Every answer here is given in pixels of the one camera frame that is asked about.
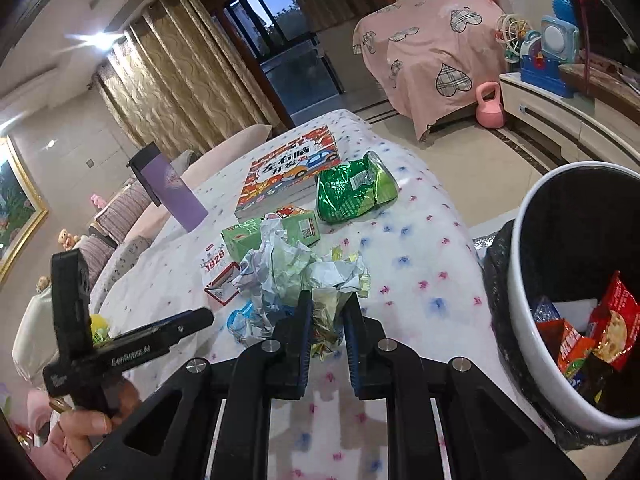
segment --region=ceiling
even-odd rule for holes
[[[0,66],[0,134],[11,121],[86,91],[105,53],[65,50],[78,43],[65,35],[122,30],[149,1],[49,0]]]

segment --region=crumpled tissue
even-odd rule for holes
[[[269,338],[277,320],[290,314],[302,290],[311,290],[314,301],[314,343],[312,355],[322,358],[340,343],[339,313],[352,292],[366,298],[370,276],[360,254],[343,257],[340,247],[318,258],[297,243],[287,244],[287,232],[280,219],[260,224],[262,242],[240,262],[240,275],[233,280],[248,299],[242,310],[234,311],[227,327],[246,346]]]

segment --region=tv stand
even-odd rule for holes
[[[520,80],[500,76],[504,109],[559,146],[567,162],[603,160],[640,172],[640,126],[598,99],[564,98]]]

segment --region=green box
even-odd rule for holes
[[[286,205],[273,213],[267,213],[259,218],[251,218],[222,231],[222,239],[234,261],[240,263],[249,250],[260,248],[262,242],[260,224],[264,218],[280,218],[282,220],[282,226],[287,232],[287,243],[290,245],[302,242],[309,246],[320,239],[316,212],[300,209],[294,205]]]

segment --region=red snack bag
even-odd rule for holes
[[[545,321],[537,326],[546,349],[556,360],[558,369],[567,379],[571,379],[582,367],[596,342],[578,334],[578,331],[564,319]]]
[[[640,306],[614,272],[604,297],[593,309],[587,334],[597,342],[593,354],[621,371],[640,332]]]

